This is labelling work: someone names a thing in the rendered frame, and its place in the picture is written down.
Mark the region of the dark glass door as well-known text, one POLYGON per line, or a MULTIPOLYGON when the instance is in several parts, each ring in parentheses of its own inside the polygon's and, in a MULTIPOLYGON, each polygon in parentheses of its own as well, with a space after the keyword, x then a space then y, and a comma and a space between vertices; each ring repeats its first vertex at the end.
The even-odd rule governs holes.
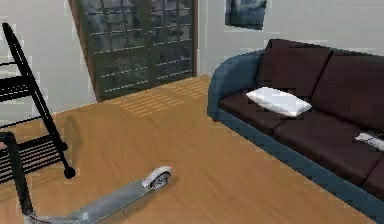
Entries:
POLYGON ((99 102, 197 75, 198 0, 68 0, 99 102))

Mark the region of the white pillow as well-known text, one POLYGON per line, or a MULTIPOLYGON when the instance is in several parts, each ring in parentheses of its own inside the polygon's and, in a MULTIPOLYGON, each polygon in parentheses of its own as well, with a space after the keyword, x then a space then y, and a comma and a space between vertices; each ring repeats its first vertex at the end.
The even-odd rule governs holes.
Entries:
POLYGON ((297 117, 312 108, 310 103, 295 95, 269 87, 257 88, 246 96, 262 108, 288 117, 297 117))

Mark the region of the framed dark picture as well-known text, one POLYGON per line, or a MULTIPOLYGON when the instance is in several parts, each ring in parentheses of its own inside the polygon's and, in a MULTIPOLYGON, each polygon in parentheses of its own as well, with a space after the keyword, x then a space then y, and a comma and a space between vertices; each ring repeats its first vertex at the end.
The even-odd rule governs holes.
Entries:
POLYGON ((267 0, 226 0, 225 25, 262 30, 267 0))

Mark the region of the grey kick scooter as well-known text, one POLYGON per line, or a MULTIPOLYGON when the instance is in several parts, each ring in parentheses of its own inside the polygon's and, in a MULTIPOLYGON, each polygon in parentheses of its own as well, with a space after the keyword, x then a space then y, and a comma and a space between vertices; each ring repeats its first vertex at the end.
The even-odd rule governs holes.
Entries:
POLYGON ((147 177, 131 182, 68 216, 38 216, 32 205, 19 147, 12 132, 0 132, 0 151, 8 156, 8 167, 11 169, 11 179, 15 183, 24 224, 97 224, 130 206, 147 193, 167 185, 172 171, 171 166, 161 166, 147 177))

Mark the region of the blue sofa with brown cushions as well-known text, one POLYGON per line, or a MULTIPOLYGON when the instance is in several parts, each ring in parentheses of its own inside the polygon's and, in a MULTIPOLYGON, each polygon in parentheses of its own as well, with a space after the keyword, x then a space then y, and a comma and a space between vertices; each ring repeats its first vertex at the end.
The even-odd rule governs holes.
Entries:
POLYGON ((384 224, 384 151, 355 139, 384 140, 384 56, 271 39, 217 67, 207 114, 384 224), (264 109, 246 96, 260 87, 312 108, 297 117, 264 109))

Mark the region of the grey remote control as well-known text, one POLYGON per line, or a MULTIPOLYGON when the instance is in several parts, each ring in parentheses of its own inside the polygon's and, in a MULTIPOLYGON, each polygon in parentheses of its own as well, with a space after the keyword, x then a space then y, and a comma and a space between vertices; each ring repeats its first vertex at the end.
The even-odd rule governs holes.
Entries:
POLYGON ((358 136, 355 137, 357 141, 367 143, 375 148, 377 148, 380 151, 384 151, 384 140, 374 136, 370 135, 368 133, 360 133, 358 136))

